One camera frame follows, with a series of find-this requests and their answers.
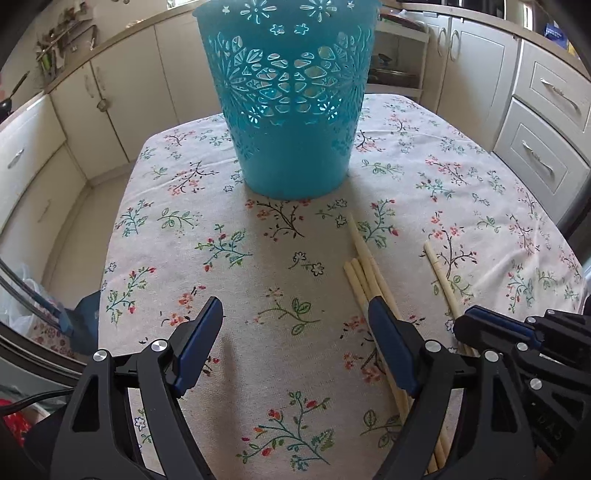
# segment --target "red cloth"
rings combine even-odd
[[[8,400],[3,400],[0,398],[0,407],[10,404],[11,402]],[[22,416],[21,413],[14,413],[4,417],[4,422],[6,425],[8,425],[8,428],[22,447],[25,443],[25,434],[31,429],[31,424],[25,419],[25,417]]]

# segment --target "black cable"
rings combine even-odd
[[[37,395],[32,395],[27,398],[23,398],[15,403],[11,403],[10,405],[6,405],[5,407],[0,407],[0,417],[6,417],[8,415],[12,415],[21,411],[23,408],[30,407],[34,403],[49,400],[50,398],[55,397],[65,397],[66,395],[72,395],[74,393],[74,388],[64,388],[63,390],[54,390],[53,392],[45,392],[39,393]]]

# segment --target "blue gripper pad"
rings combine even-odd
[[[192,330],[188,339],[184,341],[182,352],[178,353],[178,373],[173,385],[173,390],[178,398],[185,395],[185,392],[195,386],[203,369],[217,334],[222,328],[223,306],[222,302],[212,297],[193,320],[198,322],[197,327],[192,322],[182,323],[173,333],[179,329]]]
[[[466,310],[469,317],[478,319],[481,322],[488,322],[493,325],[497,325],[501,328],[509,330],[511,332],[519,333],[520,335],[526,336],[530,339],[530,347],[540,349],[542,347],[541,342],[535,336],[535,330],[533,327],[526,323],[518,322],[512,318],[501,315],[500,313],[493,312],[484,307],[474,306]]]
[[[395,319],[394,315],[381,297],[369,302],[368,317],[374,340],[378,343],[397,386],[415,397],[420,385],[414,373],[413,355],[392,321]]]

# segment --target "cabinet handle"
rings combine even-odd
[[[37,223],[41,223],[41,221],[43,220],[43,217],[45,217],[45,214],[49,211],[50,206],[51,206],[51,199],[49,199],[47,201],[47,205],[46,205],[45,209],[43,210],[43,213],[39,217],[39,220],[37,220]]]
[[[460,56],[460,48],[462,48],[462,41],[460,39],[460,33],[458,30],[454,30],[452,33],[452,43],[449,45],[449,57],[451,61],[456,61],[457,57],[453,57],[453,37],[457,37],[457,55]]]
[[[14,158],[10,161],[10,163],[7,165],[8,170],[10,170],[11,168],[13,168],[14,165],[16,165],[18,163],[18,161],[21,159],[22,154],[25,153],[25,149],[22,148],[20,149],[16,155],[14,155]]]
[[[581,112],[581,109],[579,108],[579,106],[574,101],[572,101],[570,98],[568,98],[564,94],[564,92],[561,89],[559,89],[556,85],[552,85],[548,80],[545,80],[545,79],[540,79],[540,81],[542,82],[542,84],[546,85],[549,89],[551,89],[554,93],[560,95],[567,102],[570,102],[570,104],[574,107],[574,109],[576,111],[578,111],[579,113]]]
[[[99,112],[105,113],[109,108],[109,102],[103,98],[99,103],[96,104],[96,107],[99,109]]]
[[[548,173],[550,173],[550,176],[554,176],[554,169],[552,167],[550,167],[548,164],[544,163],[542,161],[542,159],[540,158],[540,156],[535,152],[535,150],[533,148],[531,148],[527,142],[525,140],[523,140],[521,142],[521,144],[524,146],[524,148],[529,152],[529,154],[534,157],[534,159],[536,159],[546,170],[548,170]]]
[[[103,83],[103,79],[100,77],[100,68],[98,68],[98,67],[95,68],[95,76],[96,76],[96,83],[99,84],[100,89],[103,92],[106,92],[105,84]]]
[[[90,95],[90,98],[94,98],[95,94],[90,91],[89,82],[90,82],[90,79],[88,78],[88,75],[84,75],[84,88],[86,89],[86,93],[88,93],[88,95]]]
[[[443,33],[444,37],[447,36],[447,30],[443,27],[439,31],[439,35],[437,36],[437,53],[439,53],[440,57],[443,57],[443,53],[441,53],[441,34]]]

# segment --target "drawer handle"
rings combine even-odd
[[[574,107],[574,109],[580,113],[581,109],[579,108],[579,106],[570,98],[568,98],[561,89],[559,89],[556,85],[552,85],[548,80],[540,79],[540,81],[542,82],[542,84],[546,85],[549,89],[551,89],[554,93],[560,95],[564,100],[569,102]]]
[[[445,27],[439,31],[439,35],[437,36],[437,53],[439,53],[440,57],[443,57],[443,53],[441,53],[441,34],[442,33],[443,33],[444,37],[447,36],[447,30],[445,29]]]
[[[41,221],[43,220],[43,218],[45,217],[46,213],[49,211],[49,207],[51,206],[51,199],[49,199],[47,201],[47,205],[45,207],[45,209],[43,210],[43,213],[41,214],[41,216],[39,217],[39,220],[37,221],[37,223],[41,223]]]
[[[453,37],[457,37],[457,57],[460,56],[460,49],[462,48],[462,40],[460,39],[460,33],[458,30],[454,30],[452,33],[452,43],[449,45],[449,58],[451,61],[456,61],[457,57],[453,57]]]
[[[523,140],[521,142],[521,144],[524,146],[524,148],[529,152],[529,154],[534,157],[546,170],[548,170],[548,173],[550,173],[551,176],[554,176],[554,169],[552,167],[550,167],[548,164],[544,163],[542,161],[542,159],[540,158],[540,156],[535,152],[535,150],[533,148],[531,148],[526,142],[525,140]]]
[[[22,156],[23,153],[25,153],[25,149],[24,148],[20,149],[17,152],[17,154],[14,155],[14,158],[8,164],[8,170],[10,170],[11,168],[13,168],[13,166],[18,163],[18,161],[21,159],[21,156]]]

